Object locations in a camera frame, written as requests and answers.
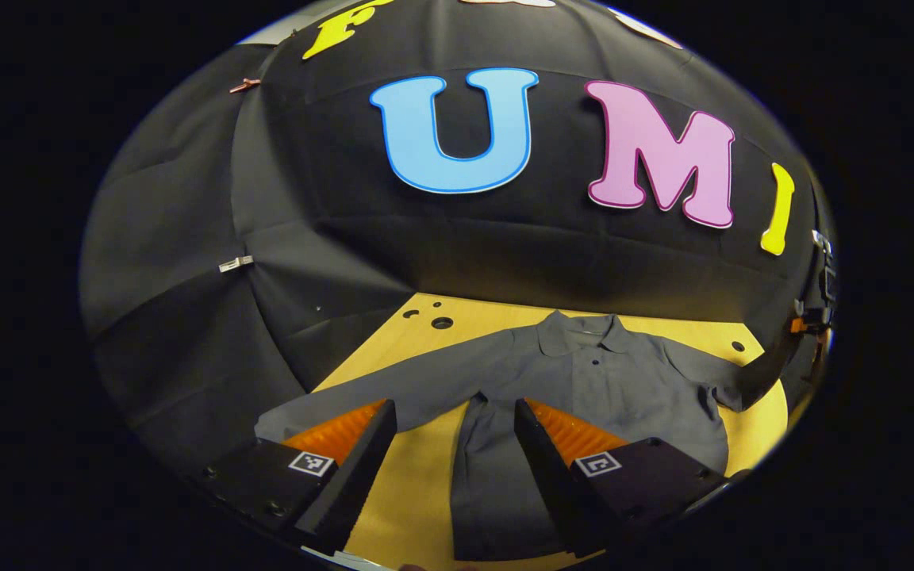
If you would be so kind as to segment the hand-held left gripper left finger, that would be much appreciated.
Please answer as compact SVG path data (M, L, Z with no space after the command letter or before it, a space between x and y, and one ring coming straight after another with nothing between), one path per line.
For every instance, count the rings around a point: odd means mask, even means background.
M201 492L277 541L334 555L396 434L394 401L378 399L286 440L236 448L204 467Z

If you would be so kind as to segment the grey button shirt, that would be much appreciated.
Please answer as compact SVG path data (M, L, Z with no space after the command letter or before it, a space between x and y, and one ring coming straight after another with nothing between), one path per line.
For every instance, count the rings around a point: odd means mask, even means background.
M275 406L259 438L283 441L378 399L392 399L399 431L466 404L456 443L451 513L460 561L510 561L559 550L555 525L514 433L515 402L536 399L624 440L667 441L725 470L719 406L741 412L743 366L614 315L543 321L416 355Z

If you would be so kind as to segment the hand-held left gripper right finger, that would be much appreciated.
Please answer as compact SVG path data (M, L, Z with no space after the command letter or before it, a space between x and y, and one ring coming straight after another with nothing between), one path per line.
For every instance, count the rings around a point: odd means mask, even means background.
M563 549L580 558L648 538L732 486L667 441L628 442L536 399L515 402L514 431Z

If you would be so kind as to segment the black backdrop cloth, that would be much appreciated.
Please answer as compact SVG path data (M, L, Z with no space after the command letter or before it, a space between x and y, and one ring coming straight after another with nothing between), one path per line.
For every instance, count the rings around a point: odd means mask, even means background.
M544 308L743 323L766 346L808 289L810 232L835 239L808 159L772 113L685 47L590 0L325 0L278 40L235 44L137 126L99 184L79 307L102 384L179 473L253 437L258 416L318 387L416 293ZM536 73L530 156L512 180L446 195L389 163L377 88L439 77L452 165L487 153L489 68ZM230 94L244 77L260 86ZM606 153L591 81L637 88L674 135L732 128L732 224L658 205L655 167ZM632 209L589 187L637 167ZM218 265L254 263L221 274Z

